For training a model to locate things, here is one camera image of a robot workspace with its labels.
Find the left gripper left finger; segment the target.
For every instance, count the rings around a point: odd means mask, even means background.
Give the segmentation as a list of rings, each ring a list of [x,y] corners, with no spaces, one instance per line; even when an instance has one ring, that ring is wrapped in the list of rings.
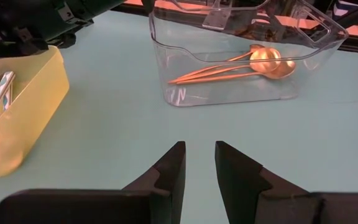
[[[180,223],[186,144],[175,143],[121,190],[26,189],[0,201],[0,224]]]

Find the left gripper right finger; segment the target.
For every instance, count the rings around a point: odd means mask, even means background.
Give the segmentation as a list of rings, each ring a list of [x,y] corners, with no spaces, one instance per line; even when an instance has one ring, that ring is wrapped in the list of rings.
[[[230,223],[358,223],[358,192],[309,192],[224,141],[215,164]]]

